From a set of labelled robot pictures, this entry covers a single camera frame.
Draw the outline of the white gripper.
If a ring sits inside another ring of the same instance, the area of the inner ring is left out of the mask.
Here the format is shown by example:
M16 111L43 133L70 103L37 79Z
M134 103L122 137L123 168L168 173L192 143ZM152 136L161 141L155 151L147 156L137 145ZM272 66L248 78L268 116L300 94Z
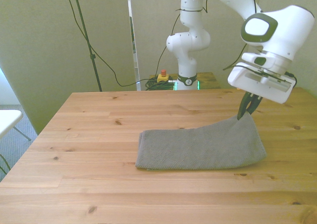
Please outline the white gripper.
M231 86L246 91L237 113L238 120L246 111L252 114L263 98L285 103L297 83L294 76L279 75L243 62L233 67L227 80Z

